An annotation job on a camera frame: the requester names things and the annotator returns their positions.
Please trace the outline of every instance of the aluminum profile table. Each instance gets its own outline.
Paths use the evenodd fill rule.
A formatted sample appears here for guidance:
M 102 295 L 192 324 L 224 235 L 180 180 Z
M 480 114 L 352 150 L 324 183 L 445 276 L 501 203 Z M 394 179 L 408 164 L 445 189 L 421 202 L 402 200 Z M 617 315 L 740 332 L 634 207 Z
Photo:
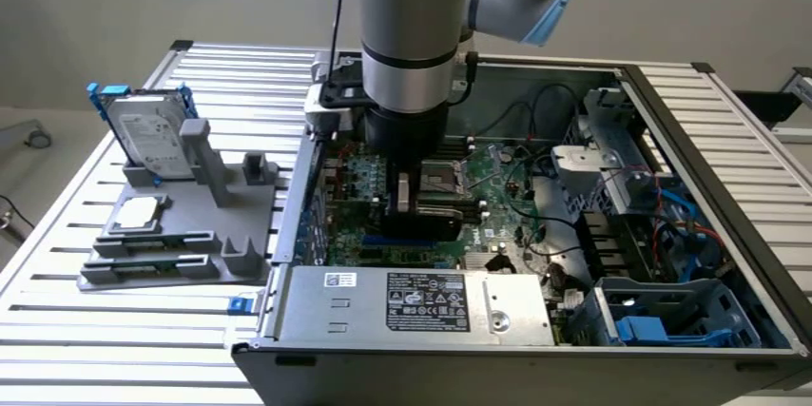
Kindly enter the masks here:
M 270 254 L 301 141 L 313 53 L 194 43 L 169 52 L 145 83 L 160 88 L 186 82 L 193 88 L 200 116 L 210 120 L 212 147 L 228 162 L 238 163 L 246 151 L 262 151 L 278 163 Z M 812 294 L 812 230 L 802 229 L 812 224 L 812 206 L 804 204 L 812 199 L 794 159 L 757 128 L 716 76 L 690 65 L 638 65 L 801 289 Z M 92 239 L 124 186 L 121 162 L 108 135 L 0 273 L 0 405 L 261 404 L 222 348 L 234 337 L 228 328 L 238 336 L 256 326 L 256 317 L 225 315 L 228 298 L 257 287 L 198 285 L 93 294 L 76 289 Z M 778 394 L 746 396 L 730 404 L 808 405 L 812 385 L 772 395 Z

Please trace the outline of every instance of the open computer chassis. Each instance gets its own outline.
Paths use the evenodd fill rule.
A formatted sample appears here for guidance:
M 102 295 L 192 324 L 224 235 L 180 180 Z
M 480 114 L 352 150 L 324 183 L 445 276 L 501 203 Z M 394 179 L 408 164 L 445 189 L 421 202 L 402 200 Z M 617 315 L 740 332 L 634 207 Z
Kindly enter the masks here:
M 421 176 L 454 241 L 380 233 L 362 111 L 301 143 L 232 349 L 264 400 L 710 405 L 801 385 L 809 301 L 641 69 L 485 57 L 478 75 Z

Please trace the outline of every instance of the caster wheel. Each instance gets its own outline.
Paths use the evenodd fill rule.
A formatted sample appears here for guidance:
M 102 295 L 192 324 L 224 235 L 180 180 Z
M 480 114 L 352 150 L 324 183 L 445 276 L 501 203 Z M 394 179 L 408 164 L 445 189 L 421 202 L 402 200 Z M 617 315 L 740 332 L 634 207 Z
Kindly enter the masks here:
M 50 143 L 50 135 L 41 130 L 34 130 L 28 134 L 28 141 L 25 142 L 25 145 L 33 149 L 45 149 L 50 146 Z

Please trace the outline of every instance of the power supply label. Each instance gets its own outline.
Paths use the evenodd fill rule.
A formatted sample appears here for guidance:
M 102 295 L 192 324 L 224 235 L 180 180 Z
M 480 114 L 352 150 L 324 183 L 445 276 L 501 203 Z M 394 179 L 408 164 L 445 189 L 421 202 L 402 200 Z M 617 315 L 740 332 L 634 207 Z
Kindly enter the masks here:
M 469 332 L 465 277 L 388 273 L 385 325 L 394 332 Z

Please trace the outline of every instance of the white wall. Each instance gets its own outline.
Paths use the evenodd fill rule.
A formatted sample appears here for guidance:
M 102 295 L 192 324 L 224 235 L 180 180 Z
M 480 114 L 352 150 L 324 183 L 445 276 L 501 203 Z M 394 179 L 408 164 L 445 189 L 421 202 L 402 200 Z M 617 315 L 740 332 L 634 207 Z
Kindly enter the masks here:
M 0 0 L 0 105 L 86 108 L 88 80 L 137 85 L 174 38 L 325 46 L 334 0 Z M 341 44 L 357 45 L 346 1 Z M 573 0 L 544 49 L 486 52 L 706 61 L 733 87 L 812 66 L 812 0 Z

